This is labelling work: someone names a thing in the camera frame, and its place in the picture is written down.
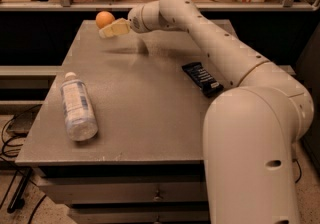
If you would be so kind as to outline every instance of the cable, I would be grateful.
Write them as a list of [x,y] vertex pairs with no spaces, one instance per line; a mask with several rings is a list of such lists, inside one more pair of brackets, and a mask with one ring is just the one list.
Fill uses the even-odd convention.
[[5,143],[4,136],[3,136],[4,130],[6,129],[6,127],[7,127],[13,120],[19,118],[19,116],[21,116],[21,115],[29,112],[30,110],[32,110],[32,109],[34,109],[34,108],[37,108],[37,107],[41,107],[41,106],[42,106],[41,104],[37,104],[37,105],[35,105],[35,106],[32,106],[32,107],[26,109],[25,111],[21,112],[20,114],[18,114],[18,115],[16,115],[16,116],[13,116],[9,121],[7,121],[7,122],[5,123],[5,125],[2,127],[2,131],[1,131],[1,140],[2,140],[2,142]]
[[11,179],[11,182],[10,182],[10,184],[9,184],[9,187],[8,187],[8,189],[7,189],[4,197],[3,197],[3,199],[2,199],[2,202],[1,202],[1,204],[0,204],[0,209],[2,208],[2,206],[4,205],[4,202],[6,201],[6,199],[7,199],[7,197],[8,197],[9,191],[10,191],[10,189],[11,189],[11,187],[12,187],[12,184],[13,184],[14,180],[15,180],[16,177],[17,177],[17,174],[18,174],[18,171],[16,170],[16,172],[14,173],[14,175],[13,175],[13,177],[12,177],[12,179]]
[[[8,157],[8,158],[17,157],[18,154],[19,154],[19,151],[20,151],[20,149],[21,149],[22,144],[11,145],[11,144],[9,144],[9,143],[10,143],[11,141],[13,141],[13,140],[17,140],[17,139],[20,139],[20,138],[22,138],[22,137],[20,137],[20,136],[13,136],[13,137],[11,137],[10,139],[8,139],[7,141],[5,141],[5,142],[3,143],[3,145],[2,145],[1,154],[0,154],[0,155],[4,155],[4,156],[6,156],[6,157]],[[5,151],[6,147],[11,147],[11,148],[14,148],[14,149]]]
[[[0,159],[2,159],[2,161],[6,162],[8,165],[10,165],[15,171],[19,172],[23,177],[26,177],[26,175],[25,175],[23,172],[21,172],[21,171],[19,170],[19,168],[17,168],[17,166],[15,166],[14,164],[10,163],[10,161],[6,160],[6,159],[3,158],[2,156],[0,156]],[[30,182],[32,185],[38,187],[37,184],[36,184],[35,182],[33,182],[32,180],[29,179],[29,182]]]
[[300,172],[299,177],[296,180],[296,184],[297,184],[300,181],[301,177],[302,177],[302,169],[301,169],[301,166],[300,166],[300,163],[299,163],[298,159],[296,160],[296,162],[297,162],[297,165],[299,167],[299,172]]
[[31,215],[30,215],[28,224],[31,224],[32,219],[33,219],[33,216],[35,215],[35,213],[37,212],[39,206],[41,205],[41,203],[43,202],[43,200],[44,200],[46,197],[47,197],[47,195],[44,195],[44,196],[39,200],[39,202],[37,203],[36,207],[33,209],[32,213],[31,213]]

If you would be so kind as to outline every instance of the gray table surface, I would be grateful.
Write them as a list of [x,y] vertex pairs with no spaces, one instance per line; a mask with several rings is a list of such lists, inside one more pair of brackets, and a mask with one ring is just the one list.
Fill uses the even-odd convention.
[[[232,32],[229,21],[214,21]],[[16,163],[28,166],[192,163],[202,160],[202,123],[213,101],[181,66],[201,61],[222,84],[187,33],[154,31],[102,39],[84,21],[22,147]],[[85,142],[66,134],[60,86],[78,74],[99,126]]]

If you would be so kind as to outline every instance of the yellow object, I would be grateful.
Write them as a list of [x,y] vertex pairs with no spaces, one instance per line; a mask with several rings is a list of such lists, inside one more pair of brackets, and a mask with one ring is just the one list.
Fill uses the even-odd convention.
[[128,34],[130,32],[130,24],[124,19],[120,18],[112,22],[111,24],[103,27],[99,30],[99,35],[102,38],[119,36],[123,34]]
[[107,11],[99,12],[96,16],[96,24],[100,29],[111,24],[114,21],[115,17],[112,15],[112,13]]

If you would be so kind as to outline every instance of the bottle label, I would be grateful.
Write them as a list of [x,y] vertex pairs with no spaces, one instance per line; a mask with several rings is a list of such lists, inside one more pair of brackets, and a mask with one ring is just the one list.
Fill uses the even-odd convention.
[[61,88],[67,126],[83,122],[83,119],[94,119],[93,110],[87,101],[85,85],[79,80],[66,83]]

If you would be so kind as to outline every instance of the drawer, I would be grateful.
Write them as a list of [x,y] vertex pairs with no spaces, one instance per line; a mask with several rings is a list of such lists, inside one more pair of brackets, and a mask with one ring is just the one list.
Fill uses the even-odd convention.
[[68,216],[78,224],[210,223],[207,203],[111,205],[70,208]]
[[42,178],[38,186],[58,204],[207,201],[206,183],[190,177]]

